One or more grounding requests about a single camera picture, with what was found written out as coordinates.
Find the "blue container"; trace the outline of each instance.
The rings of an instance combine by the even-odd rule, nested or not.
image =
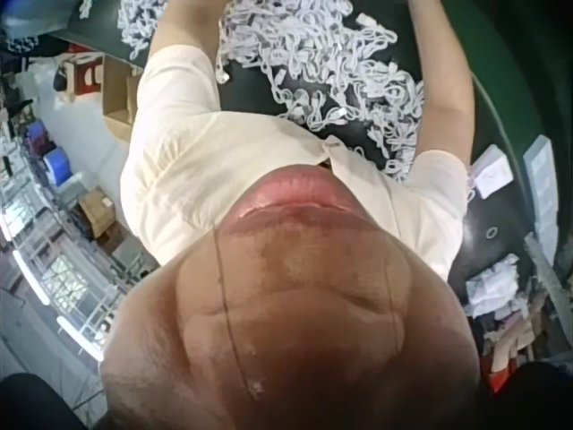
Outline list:
[[[50,182],[59,186],[72,177],[70,161],[62,148],[56,148],[44,157]]]
[[[39,137],[44,137],[46,134],[46,127],[44,127],[44,123],[41,120],[36,121],[28,125],[28,135],[30,136],[31,140],[36,140]]]

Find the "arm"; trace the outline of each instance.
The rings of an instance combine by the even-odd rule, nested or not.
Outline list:
[[[228,0],[169,0],[151,41],[150,57],[171,45],[190,45],[202,50],[215,63],[218,50],[218,20]]]
[[[409,0],[422,61],[425,106],[417,154],[450,152],[466,165],[474,142],[472,76],[440,0]]]

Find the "red object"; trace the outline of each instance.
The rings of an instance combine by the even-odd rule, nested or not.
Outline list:
[[[498,392],[501,387],[505,385],[509,377],[517,371],[517,360],[515,358],[511,358],[505,369],[492,374],[492,354],[490,354],[489,356],[482,357],[481,368],[482,376],[487,379],[493,392]]]
[[[75,60],[64,63],[66,76],[68,79],[67,92],[80,96],[91,92],[101,91],[103,58],[95,60]]]
[[[89,49],[88,47],[83,47],[82,45],[76,45],[75,43],[71,43],[70,47],[68,48],[68,52],[70,54],[82,54],[84,52],[96,52],[93,49]]]

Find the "person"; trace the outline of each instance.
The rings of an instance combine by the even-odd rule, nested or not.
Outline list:
[[[101,425],[450,422],[479,380],[446,281],[475,101],[440,0],[409,0],[425,106],[404,185],[287,120],[221,111],[213,65],[225,5],[170,0],[151,43],[121,191],[130,228],[162,267],[114,321]]]

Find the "blue bin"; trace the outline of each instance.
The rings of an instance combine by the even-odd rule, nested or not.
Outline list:
[[[72,177],[70,161],[62,148],[56,148],[49,152],[46,157],[44,157],[44,163],[46,163],[47,175],[50,182],[55,186],[60,186]]]

